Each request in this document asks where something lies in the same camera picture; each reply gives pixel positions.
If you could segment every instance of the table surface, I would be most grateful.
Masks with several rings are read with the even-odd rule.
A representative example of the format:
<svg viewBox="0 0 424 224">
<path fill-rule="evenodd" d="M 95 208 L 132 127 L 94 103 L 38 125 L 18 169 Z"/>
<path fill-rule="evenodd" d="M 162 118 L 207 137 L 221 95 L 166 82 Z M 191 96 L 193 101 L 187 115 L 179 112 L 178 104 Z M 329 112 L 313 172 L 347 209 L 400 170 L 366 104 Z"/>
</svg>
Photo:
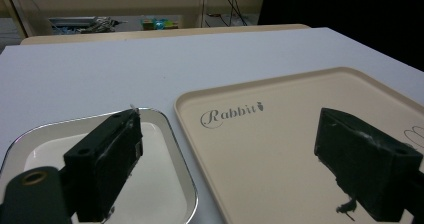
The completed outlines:
<svg viewBox="0 0 424 224">
<path fill-rule="evenodd" d="M 198 189 L 191 223 L 224 223 L 174 111 L 189 91 L 350 67 L 424 105 L 424 73 L 328 28 L 225 27 L 25 39 L 0 55 L 0 157 L 35 127 L 137 107 L 165 114 Z"/>
</svg>

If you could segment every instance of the beige tray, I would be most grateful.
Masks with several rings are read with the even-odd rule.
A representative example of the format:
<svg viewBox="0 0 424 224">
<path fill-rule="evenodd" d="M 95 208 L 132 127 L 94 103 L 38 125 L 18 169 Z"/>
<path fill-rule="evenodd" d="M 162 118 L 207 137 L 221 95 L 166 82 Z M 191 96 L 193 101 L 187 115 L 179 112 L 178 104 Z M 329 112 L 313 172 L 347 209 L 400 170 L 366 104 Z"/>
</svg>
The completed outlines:
<svg viewBox="0 0 424 224">
<path fill-rule="evenodd" d="M 352 223 L 349 198 L 314 155 L 322 107 L 351 113 L 424 151 L 424 108 L 349 68 L 180 96 L 175 110 L 228 223 Z M 356 223 L 375 223 L 358 205 Z M 411 223 L 404 212 L 401 223 Z"/>
<path fill-rule="evenodd" d="M 40 166 L 61 169 L 63 154 L 110 115 L 87 117 L 35 128 L 19 137 L 7 152 L 0 176 L 0 200 L 7 183 Z M 143 156 L 134 167 L 106 223 L 188 223 L 197 208 L 197 191 L 167 118 L 141 108 Z M 79 223 L 76 215 L 74 224 Z"/>
</svg>

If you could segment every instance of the metal tray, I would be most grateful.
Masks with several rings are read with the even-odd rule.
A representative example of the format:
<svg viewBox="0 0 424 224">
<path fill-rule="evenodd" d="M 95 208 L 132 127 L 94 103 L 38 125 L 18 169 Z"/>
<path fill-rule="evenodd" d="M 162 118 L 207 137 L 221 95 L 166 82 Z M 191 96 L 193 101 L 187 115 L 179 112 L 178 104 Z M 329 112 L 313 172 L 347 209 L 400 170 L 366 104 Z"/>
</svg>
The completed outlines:
<svg viewBox="0 0 424 224">
<path fill-rule="evenodd" d="M 424 108 L 373 78 L 334 68 L 181 95 L 175 111 L 228 223 L 352 223 L 314 155 L 322 107 L 351 113 L 424 151 Z M 358 204 L 357 223 L 376 223 Z M 407 211 L 401 223 L 411 223 Z"/>
<path fill-rule="evenodd" d="M 144 154 L 115 202 L 107 223 L 188 223 L 197 191 L 166 117 L 140 108 Z M 113 113 L 35 128 L 9 148 L 0 176 L 0 198 L 19 173 L 39 167 L 62 168 L 63 154 Z M 76 215 L 73 223 L 79 223 Z"/>
</svg>

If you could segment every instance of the silver tray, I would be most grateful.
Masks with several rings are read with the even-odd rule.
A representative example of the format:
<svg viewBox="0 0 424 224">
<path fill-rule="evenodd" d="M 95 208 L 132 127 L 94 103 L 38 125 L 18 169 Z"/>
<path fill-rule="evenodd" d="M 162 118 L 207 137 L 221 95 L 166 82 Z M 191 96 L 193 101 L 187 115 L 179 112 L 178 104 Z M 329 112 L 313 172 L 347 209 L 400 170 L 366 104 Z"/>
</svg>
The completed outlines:
<svg viewBox="0 0 424 224">
<path fill-rule="evenodd" d="M 115 202 L 107 223 L 188 223 L 197 191 L 167 118 L 140 108 L 144 154 Z M 64 166 L 63 154 L 114 113 L 35 128 L 9 148 L 0 174 L 0 200 L 7 183 L 23 171 Z M 79 223 L 76 215 L 72 222 Z"/>
</svg>

